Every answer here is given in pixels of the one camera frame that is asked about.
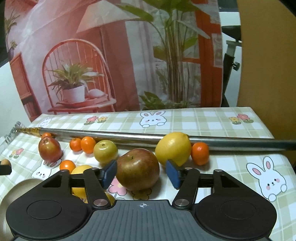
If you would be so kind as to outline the orange tangerine small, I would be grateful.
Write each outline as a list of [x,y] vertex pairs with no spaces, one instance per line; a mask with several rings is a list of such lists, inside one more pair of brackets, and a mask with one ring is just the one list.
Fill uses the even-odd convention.
[[71,141],[70,141],[70,149],[73,151],[73,152],[79,152],[82,150],[81,148],[81,139],[80,138],[73,138]]

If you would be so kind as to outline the large yellow lemon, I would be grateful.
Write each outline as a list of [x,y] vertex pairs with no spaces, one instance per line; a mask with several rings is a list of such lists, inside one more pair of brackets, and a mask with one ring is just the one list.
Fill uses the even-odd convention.
[[192,145],[189,136],[182,132],[173,132],[165,135],[156,145],[155,155],[158,162],[165,166],[167,160],[182,166],[191,155]]

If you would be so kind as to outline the beige fruit bowl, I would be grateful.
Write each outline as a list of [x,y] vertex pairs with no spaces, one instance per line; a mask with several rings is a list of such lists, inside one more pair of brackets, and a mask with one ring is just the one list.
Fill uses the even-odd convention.
[[1,219],[0,219],[0,241],[10,241],[13,239],[13,234],[6,221],[6,211],[11,203],[21,197],[23,194],[40,184],[42,180],[36,178],[30,178],[23,180],[22,182],[15,185],[1,201]]

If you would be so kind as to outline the brown kiwi fruit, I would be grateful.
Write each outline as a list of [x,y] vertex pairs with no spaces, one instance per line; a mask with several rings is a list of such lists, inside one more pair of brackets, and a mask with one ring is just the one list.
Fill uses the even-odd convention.
[[11,163],[8,159],[2,159],[1,160],[1,165],[6,165],[6,166],[11,166]]

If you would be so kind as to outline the large red apple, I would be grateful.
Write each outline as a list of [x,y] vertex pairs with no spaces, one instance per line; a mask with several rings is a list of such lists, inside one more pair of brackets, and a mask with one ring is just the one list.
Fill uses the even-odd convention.
[[159,179],[159,162],[147,149],[130,150],[117,159],[116,178],[127,190],[149,189]]

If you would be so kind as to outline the wooden board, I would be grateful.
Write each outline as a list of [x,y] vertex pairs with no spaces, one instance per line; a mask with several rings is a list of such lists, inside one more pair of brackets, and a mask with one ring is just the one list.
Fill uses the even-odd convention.
[[238,1],[242,72],[237,105],[276,139],[295,138],[295,15],[281,1]]

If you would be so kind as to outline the printed room backdrop cloth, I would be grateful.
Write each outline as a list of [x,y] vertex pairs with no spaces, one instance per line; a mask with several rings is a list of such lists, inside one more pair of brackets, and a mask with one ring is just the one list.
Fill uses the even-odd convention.
[[23,109],[99,113],[219,107],[217,1],[2,1]]

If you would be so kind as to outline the plaid bunny tablecloth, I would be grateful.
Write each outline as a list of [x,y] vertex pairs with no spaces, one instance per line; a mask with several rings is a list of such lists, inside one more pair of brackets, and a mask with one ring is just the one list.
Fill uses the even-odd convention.
[[6,210],[14,199],[60,170],[60,161],[47,164],[40,156],[41,135],[51,133],[61,145],[62,160],[76,167],[99,167],[92,154],[74,152],[73,138],[108,139],[119,156],[135,148],[153,151],[163,136],[185,133],[191,142],[209,146],[209,162],[201,173],[220,169],[256,191],[276,209],[271,240],[295,240],[295,172],[280,152],[292,142],[276,140],[251,108],[186,108],[121,113],[42,114],[27,128],[17,124],[1,140],[1,159],[11,173],[1,176],[1,240],[14,237]]

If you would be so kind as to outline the black metal stand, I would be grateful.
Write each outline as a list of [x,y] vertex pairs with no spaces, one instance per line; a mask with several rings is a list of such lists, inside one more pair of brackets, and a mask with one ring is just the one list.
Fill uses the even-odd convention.
[[234,41],[227,40],[227,50],[223,59],[223,89],[221,107],[229,107],[229,103],[225,96],[225,91],[229,82],[232,69],[238,71],[240,63],[234,62],[236,47],[241,47],[241,25],[239,26],[222,26],[222,33],[234,39]]

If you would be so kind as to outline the telescopic steel rod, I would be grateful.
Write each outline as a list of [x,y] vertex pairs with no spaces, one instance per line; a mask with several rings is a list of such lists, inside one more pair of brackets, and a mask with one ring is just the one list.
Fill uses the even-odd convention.
[[[33,136],[51,133],[52,136],[62,139],[90,136],[97,141],[111,140],[117,145],[137,146],[141,148],[155,148],[157,143],[164,137],[163,134],[67,130],[59,128],[22,128],[19,126],[15,127],[15,133],[26,133]],[[189,136],[189,139],[192,144],[198,142],[206,143],[212,151],[272,152],[295,150],[295,140],[207,136]]]

